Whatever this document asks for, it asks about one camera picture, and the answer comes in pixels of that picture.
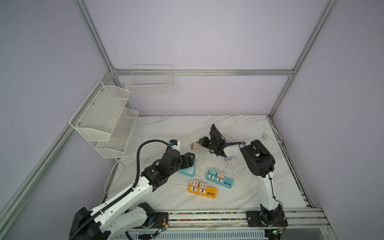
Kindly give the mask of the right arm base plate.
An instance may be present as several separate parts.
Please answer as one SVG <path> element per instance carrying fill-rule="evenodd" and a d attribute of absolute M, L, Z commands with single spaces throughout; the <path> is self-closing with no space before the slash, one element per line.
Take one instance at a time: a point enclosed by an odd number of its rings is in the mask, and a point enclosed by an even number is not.
<path fill-rule="evenodd" d="M 247 211 L 246 220 L 249 227 L 287 227 L 288 222 L 281 210 L 270 211 Z"/>

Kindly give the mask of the green plug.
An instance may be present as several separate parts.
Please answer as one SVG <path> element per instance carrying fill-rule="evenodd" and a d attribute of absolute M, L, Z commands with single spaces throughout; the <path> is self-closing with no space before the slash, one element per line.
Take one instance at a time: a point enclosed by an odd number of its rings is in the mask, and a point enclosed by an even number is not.
<path fill-rule="evenodd" d="M 213 168 L 211 168 L 210 170 L 209 170 L 209 175 L 211 175 L 211 176 L 216 176 L 217 175 L 217 170 L 216 169 L 213 169 Z"/>

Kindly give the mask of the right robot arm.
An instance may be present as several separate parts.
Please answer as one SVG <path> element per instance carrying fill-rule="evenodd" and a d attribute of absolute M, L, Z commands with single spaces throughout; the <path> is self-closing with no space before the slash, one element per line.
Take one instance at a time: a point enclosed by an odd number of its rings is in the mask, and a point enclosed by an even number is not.
<path fill-rule="evenodd" d="M 199 139 L 199 144 L 218 157 L 243 157 L 249 171 L 256 177 L 261 191 L 261 222 L 272 226 L 283 216 L 283 204 L 276 199 L 273 171 L 275 159 L 259 141 L 250 143 L 228 142 L 216 126 L 211 126 L 209 136 Z"/>

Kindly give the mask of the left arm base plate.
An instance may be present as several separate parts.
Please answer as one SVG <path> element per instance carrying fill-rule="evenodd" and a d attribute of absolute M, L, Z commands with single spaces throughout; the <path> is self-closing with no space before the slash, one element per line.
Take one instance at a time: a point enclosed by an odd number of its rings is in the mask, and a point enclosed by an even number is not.
<path fill-rule="evenodd" d="M 167 223 L 169 219 L 169 213 L 159 212 L 155 213 L 152 217 L 148 217 L 144 224 L 141 226 L 142 229 L 159 229 L 163 223 Z"/>

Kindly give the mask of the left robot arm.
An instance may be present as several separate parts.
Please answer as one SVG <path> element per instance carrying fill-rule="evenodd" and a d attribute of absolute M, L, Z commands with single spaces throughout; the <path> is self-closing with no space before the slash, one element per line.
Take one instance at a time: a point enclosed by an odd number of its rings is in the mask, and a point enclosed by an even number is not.
<path fill-rule="evenodd" d="M 133 211 L 129 208 L 143 197 L 164 185 L 168 179 L 182 169 L 194 165 L 196 156 L 180 152 L 180 142 L 166 143 L 163 156 L 140 170 L 137 164 L 135 181 L 110 200 L 87 210 L 83 207 L 75 214 L 69 238 L 71 240 L 111 240 L 121 233 L 136 227 L 150 227 L 155 211 L 148 203 L 141 203 Z"/>

